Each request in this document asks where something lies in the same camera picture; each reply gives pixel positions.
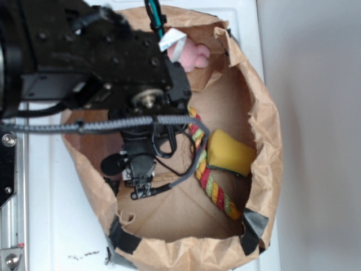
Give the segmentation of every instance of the white wall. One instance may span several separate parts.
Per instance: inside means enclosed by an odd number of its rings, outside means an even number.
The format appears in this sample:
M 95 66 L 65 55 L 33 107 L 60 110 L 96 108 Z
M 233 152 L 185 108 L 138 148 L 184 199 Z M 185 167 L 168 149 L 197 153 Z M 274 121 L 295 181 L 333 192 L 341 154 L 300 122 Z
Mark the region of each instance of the white wall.
M 258 0 L 283 126 L 283 271 L 361 270 L 361 1 Z

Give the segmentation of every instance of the green wire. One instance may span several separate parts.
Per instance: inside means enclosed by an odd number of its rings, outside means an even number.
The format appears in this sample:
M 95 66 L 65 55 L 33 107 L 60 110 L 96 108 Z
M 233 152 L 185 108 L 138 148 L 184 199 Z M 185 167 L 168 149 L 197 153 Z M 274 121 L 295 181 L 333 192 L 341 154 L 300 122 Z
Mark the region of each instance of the green wire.
M 158 14 L 158 11 L 157 11 L 156 4 L 154 3 L 153 0 L 149 0 L 149 3 L 151 4 L 152 10 L 153 10 L 153 14 L 154 14 L 154 18 L 155 18 L 155 21 L 156 21 L 156 24 L 157 24 L 157 27 L 162 26 L 162 23 L 161 23 L 161 21 L 160 21 L 159 14 Z M 158 35 L 159 35 L 160 38 L 163 37 L 163 31 L 162 31 L 162 29 L 159 29 L 159 30 L 158 30 Z

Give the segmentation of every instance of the screw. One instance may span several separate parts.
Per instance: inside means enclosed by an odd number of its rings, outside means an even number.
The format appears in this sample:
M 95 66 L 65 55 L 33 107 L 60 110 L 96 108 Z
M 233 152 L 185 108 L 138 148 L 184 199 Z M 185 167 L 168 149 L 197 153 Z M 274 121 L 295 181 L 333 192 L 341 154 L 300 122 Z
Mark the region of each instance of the screw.
M 119 64 L 119 58 L 113 58 L 112 61 L 114 64 Z
M 10 254 L 6 257 L 5 262 L 10 270 L 14 270 L 19 264 L 19 258 L 15 254 Z
M 159 65 L 159 60 L 156 57 L 154 57 L 151 59 L 151 64 L 153 67 L 157 67 Z
M 111 83 L 105 83 L 105 84 L 103 85 L 103 88 L 105 88 L 106 90 L 111 90 L 112 87 L 113 87 L 113 85 L 112 85 Z
M 5 188 L 5 193 L 10 195 L 12 193 L 12 188 L 11 187 Z
M 147 95 L 142 99 L 142 105 L 144 105 L 147 109 L 151 109 L 154 106 L 154 101 L 154 96 Z
M 112 43 L 112 42 L 114 41 L 114 37 L 108 35 L 108 36 L 105 37 L 105 40 L 106 40 L 108 43 Z
M 68 41 L 68 42 L 72 42 L 72 41 L 74 41 L 74 39 L 75 39 L 73 33 L 71 33 L 71 32 L 66 33 L 65 36 L 64 36 L 64 38 L 65 38 L 65 40 Z
M 143 41 L 143 45 L 148 48 L 151 45 L 151 41 L 150 40 L 145 40 Z
M 14 147 L 16 144 L 16 137 L 13 134 L 5 134 L 2 137 L 2 143 L 5 147 Z
M 42 41 L 47 40 L 47 33 L 44 31 L 41 31 L 38 33 L 38 38 L 41 39 Z

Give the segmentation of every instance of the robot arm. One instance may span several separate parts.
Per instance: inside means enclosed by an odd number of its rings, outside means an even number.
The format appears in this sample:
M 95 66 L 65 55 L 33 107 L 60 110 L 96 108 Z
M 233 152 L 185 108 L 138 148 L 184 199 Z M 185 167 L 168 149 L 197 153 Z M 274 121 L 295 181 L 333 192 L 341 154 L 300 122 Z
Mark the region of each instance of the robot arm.
M 192 95 L 182 66 L 159 49 L 165 20 L 159 5 L 153 5 L 154 18 L 145 3 L 155 33 L 135 31 L 121 14 L 82 0 L 0 2 L 0 118 L 46 116 L 66 108 L 109 110 L 113 121 L 151 117 L 152 125 L 120 127 L 127 153 L 102 162 L 108 176 L 130 173 L 125 183 L 134 188 L 133 199 L 172 187 L 151 188 L 155 159 L 172 156 L 175 136 L 186 134 L 188 122 L 156 120 L 187 117 Z M 18 110 L 20 102 L 35 101 L 56 105 Z M 166 141 L 170 153 L 160 150 Z

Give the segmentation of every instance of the white surface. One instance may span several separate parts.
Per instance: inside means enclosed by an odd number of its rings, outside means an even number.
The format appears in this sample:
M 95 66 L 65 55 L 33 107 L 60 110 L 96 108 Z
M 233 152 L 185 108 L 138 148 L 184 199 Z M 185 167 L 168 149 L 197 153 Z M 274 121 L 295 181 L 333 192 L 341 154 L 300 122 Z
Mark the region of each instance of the white surface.
M 88 1 L 103 4 L 101 1 Z M 161 1 L 228 19 L 232 33 L 263 76 L 256 2 L 253 0 Z M 141 6 L 143 1 L 112 3 L 115 9 Z M 32 120 L 59 123 L 59 117 Z M 104 265 L 107 243 L 78 181 L 74 165 L 60 136 L 32 135 L 29 139 L 30 271 L 130 270 Z M 278 271 L 280 256 L 277 224 L 271 247 L 256 261 L 238 271 Z M 85 256 L 89 252 L 98 252 Z
M 280 110 L 282 270 L 361 267 L 361 1 L 258 0 Z

